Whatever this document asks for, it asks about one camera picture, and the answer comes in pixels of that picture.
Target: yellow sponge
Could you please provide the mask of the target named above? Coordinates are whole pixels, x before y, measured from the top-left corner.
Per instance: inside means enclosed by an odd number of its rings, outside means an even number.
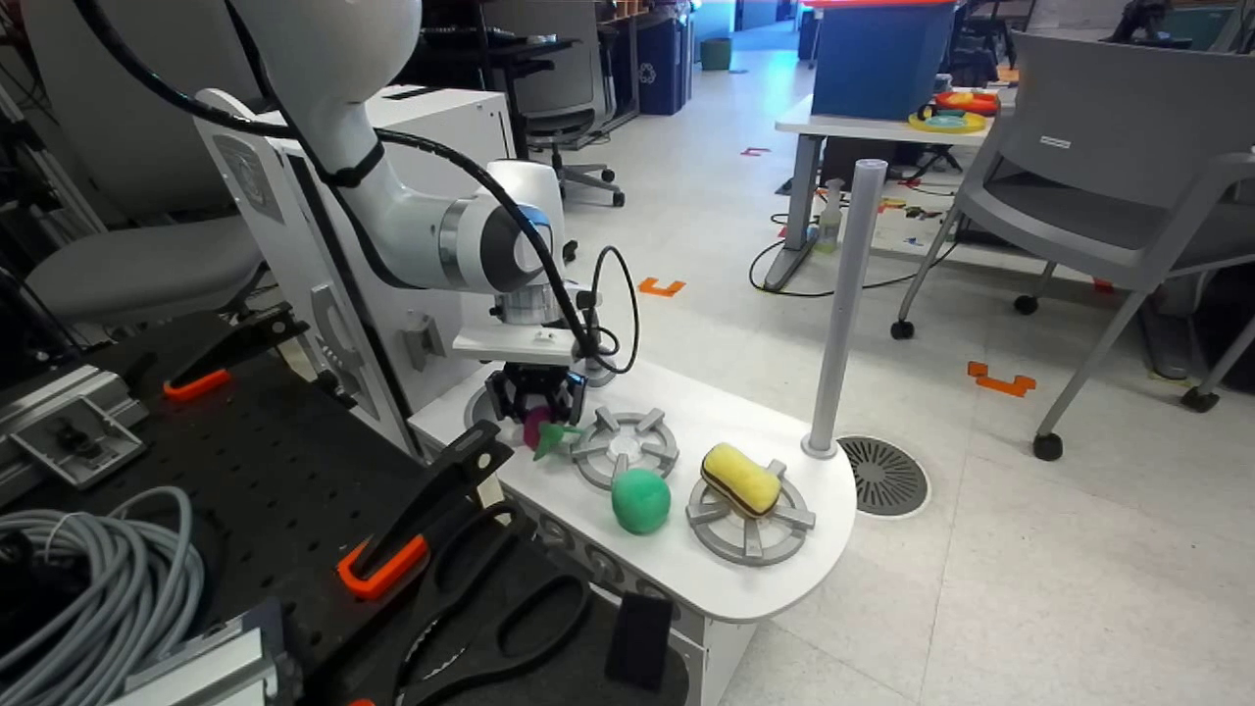
[[[701,474],[711,487],[719,487],[740,515],[769,515],[777,498],[786,493],[781,474],[758,468],[750,455],[740,455],[731,445],[719,445],[701,459]]]

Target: cable bundle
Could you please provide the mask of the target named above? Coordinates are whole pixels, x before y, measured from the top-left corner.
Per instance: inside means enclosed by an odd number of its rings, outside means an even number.
[[[174,502],[178,531],[124,518],[140,502]],[[153,487],[111,518],[21,511],[0,515],[46,559],[84,559],[90,585],[30,640],[0,657],[0,706],[111,704],[124,675],[166,661],[192,629],[204,562],[192,545],[192,502],[178,487]]]

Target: orange clamp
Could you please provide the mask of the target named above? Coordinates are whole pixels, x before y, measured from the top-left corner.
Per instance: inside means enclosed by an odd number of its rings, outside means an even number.
[[[975,389],[1005,393],[1005,396],[1035,393],[1035,377],[1001,379],[1001,377],[990,374],[986,361],[969,361],[969,377],[975,379]]]
[[[174,406],[195,406],[195,399],[204,399],[204,396],[211,396],[211,393],[221,393],[226,383],[231,383],[231,369],[211,369],[211,374],[204,374],[195,379],[184,379],[184,383],[166,379],[161,396],[174,399]]]
[[[384,599],[397,585],[404,585],[429,559],[433,545],[429,538],[412,538],[404,540],[388,562],[382,562],[367,576],[356,576],[356,559],[366,552],[366,540],[354,545],[343,562],[339,562],[339,581],[346,585],[348,595],[356,599]]]
[[[673,297],[681,289],[681,279],[673,279],[673,284],[660,284],[660,279],[642,279],[641,284],[641,296],[650,296],[650,297]]]

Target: green ball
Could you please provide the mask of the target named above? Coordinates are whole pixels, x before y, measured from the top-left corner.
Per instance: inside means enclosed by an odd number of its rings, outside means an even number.
[[[672,487],[650,468],[626,468],[613,484],[613,508],[626,535],[660,535],[672,515]]]

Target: floor drain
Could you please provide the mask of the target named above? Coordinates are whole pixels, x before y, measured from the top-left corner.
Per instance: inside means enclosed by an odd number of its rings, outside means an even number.
[[[930,479],[905,451],[863,437],[841,446],[852,455],[863,515],[910,515],[930,498]]]

